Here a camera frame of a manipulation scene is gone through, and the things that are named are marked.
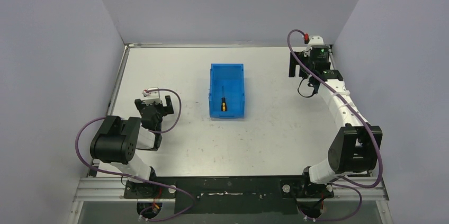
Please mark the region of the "black yellow screwdriver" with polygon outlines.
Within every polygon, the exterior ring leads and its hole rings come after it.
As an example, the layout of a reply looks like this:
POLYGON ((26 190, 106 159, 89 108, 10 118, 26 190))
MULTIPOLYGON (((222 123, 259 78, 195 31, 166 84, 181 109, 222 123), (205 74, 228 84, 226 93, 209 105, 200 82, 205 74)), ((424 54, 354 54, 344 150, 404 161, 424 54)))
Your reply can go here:
POLYGON ((226 103, 226 96, 225 96, 225 88, 222 87, 222 98, 221 98, 221 111, 226 112, 227 111, 227 103, 226 103))

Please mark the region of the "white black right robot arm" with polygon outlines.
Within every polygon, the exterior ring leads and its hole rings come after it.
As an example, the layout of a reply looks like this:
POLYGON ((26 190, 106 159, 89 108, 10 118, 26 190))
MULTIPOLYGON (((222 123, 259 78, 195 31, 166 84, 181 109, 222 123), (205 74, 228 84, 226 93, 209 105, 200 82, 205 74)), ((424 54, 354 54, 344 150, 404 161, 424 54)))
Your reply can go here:
POLYGON ((350 97, 350 91, 338 70, 331 68, 328 48, 320 46, 308 56, 306 52, 291 52, 289 77, 300 76, 308 80, 312 96, 319 95, 327 104, 337 126, 336 136, 327 157, 318 164, 306 168, 309 176, 298 182, 299 192, 307 197, 319 191, 319 184, 343 179, 367 189, 382 181, 383 159, 380 145, 383 132, 363 117, 350 97), (349 179, 349 175, 378 169, 378 176, 371 185, 349 179))

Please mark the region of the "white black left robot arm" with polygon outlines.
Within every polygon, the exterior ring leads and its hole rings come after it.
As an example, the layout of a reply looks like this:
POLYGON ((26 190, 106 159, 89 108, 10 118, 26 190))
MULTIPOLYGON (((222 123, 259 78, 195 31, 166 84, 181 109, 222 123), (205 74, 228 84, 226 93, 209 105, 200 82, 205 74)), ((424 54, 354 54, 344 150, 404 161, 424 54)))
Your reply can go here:
POLYGON ((140 117, 122 119, 119 116, 107 116, 90 146, 90 154, 94 159, 131 175, 129 180, 137 182, 136 191, 144 198, 156 194, 157 183, 153 180, 156 173, 136 151, 159 149, 163 138, 163 117, 174 114, 171 97, 166 95, 165 101, 164 104, 159 95, 136 99, 134 104, 140 117))

